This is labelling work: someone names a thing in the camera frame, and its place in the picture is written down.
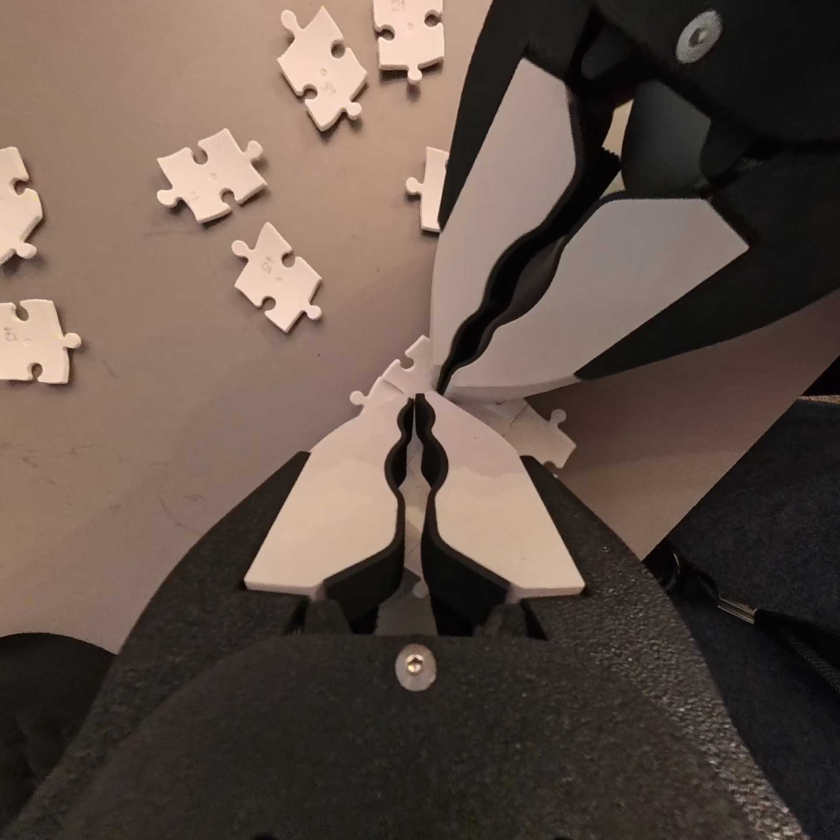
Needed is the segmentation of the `assembled white puzzle section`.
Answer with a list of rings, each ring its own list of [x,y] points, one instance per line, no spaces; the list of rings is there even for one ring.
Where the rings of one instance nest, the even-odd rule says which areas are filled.
[[[411,363],[404,366],[394,360],[375,380],[367,393],[353,392],[351,402],[361,411],[384,403],[388,397],[403,394],[417,397],[433,392],[431,350],[428,337],[418,338],[406,351]],[[503,436],[519,455],[531,456],[538,466],[528,466],[528,472],[539,488],[542,479],[553,479],[551,467],[562,467],[574,451],[574,443],[560,429],[564,420],[561,411],[555,411],[550,419],[539,415],[524,400],[490,403],[459,403],[460,406]],[[491,614],[498,608],[513,606],[519,608],[523,602],[550,599],[532,598],[520,601],[442,601],[427,587],[422,567],[422,537],[429,485],[421,469],[423,445],[417,434],[414,417],[414,438],[408,446],[407,475],[402,485],[406,501],[406,543],[405,566],[417,579],[414,594],[429,601],[437,630],[442,635],[467,636],[487,625]]]

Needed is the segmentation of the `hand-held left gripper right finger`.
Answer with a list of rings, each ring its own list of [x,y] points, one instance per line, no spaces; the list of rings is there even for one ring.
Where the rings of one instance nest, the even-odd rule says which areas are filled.
[[[528,466],[492,427],[438,393],[417,395],[429,485],[423,576],[442,601],[578,595],[585,582]]]

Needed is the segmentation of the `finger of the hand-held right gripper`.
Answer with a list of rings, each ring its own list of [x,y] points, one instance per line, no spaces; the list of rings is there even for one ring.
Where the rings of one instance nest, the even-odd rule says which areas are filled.
[[[447,397],[524,397],[578,372],[749,250],[705,199],[610,198],[568,240],[548,289],[500,325]]]
[[[437,240],[430,313],[432,371],[439,389],[553,389],[577,381],[585,362],[583,291],[559,278],[577,267],[553,248],[551,284],[509,320],[489,294],[513,277],[515,258],[549,220],[576,167],[568,92],[562,80],[522,59]]]

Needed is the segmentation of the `scattered loose puzzle pieces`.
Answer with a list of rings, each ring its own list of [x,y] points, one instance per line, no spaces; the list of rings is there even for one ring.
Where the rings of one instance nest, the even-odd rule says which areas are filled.
[[[404,70],[410,85],[419,84],[423,70],[445,57],[445,34],[441,17],[443,2],[373,2],[377,60],[381,70]],[[350,48],[341,56],[334,49],[343,36],[329,12],[320,8],[311,22],[301,26],[289,9],[280,16],[291,42],[277,60],[291,89],[305,99],[311,119],[321,131],[334,126],[342,115],[354,120],[361,115],[356,100],[367,81],[366,70]],[[261,145],[249,141],[241,149],[233,134],[222,129],[197,144],[206,156],[197,162],[191,149],[183,148],[158,158],[170,188],[157,193],[167,208],[187,205],[199,224],[208,224],[230,213],[224,194],[242,204],[263,191],[267,183],[257,172],[256,162],[264,155]],[[2,262],[11,256],[32,259],[37,249],[27,238],[43,218],[39,195],[31,188],[16,191],[16,184],[28,181],[28,171],[16,147],[2,149]],[[265,223],[253,248],[243,241],[232,244],[233,253],[246,259],[235,288],[260,308],[267,300],[274,307],[265,312],[278,329],[287,333],[302,316],[312,321],[322,311],[312,299],[322,279],[302,258],[286,265],[292,253],[287,241],[270,223]],[[65,385],[70,378],[71,350],[81,346],[81,337],[66,332],[53,301],[27,299],[4,302],[2,316],[2,380],[30,382],[34,368],[38,382]]]

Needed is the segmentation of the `black badge reel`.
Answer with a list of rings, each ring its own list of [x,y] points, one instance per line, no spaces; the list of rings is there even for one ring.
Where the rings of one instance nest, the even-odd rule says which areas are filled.
[[[666,592],[686,602],[710,606],[745,623],[755,624],[756,608],[724,592],[708,574],[680,553],[667,549],[658,563],[659,571],[654,576]]]

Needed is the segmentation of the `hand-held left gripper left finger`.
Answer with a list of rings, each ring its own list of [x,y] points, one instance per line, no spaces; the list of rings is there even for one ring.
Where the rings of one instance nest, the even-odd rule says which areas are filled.
[[[369,407],[318,442],[245,574],[255,592],[385,601],[403,576],[413,399]]]

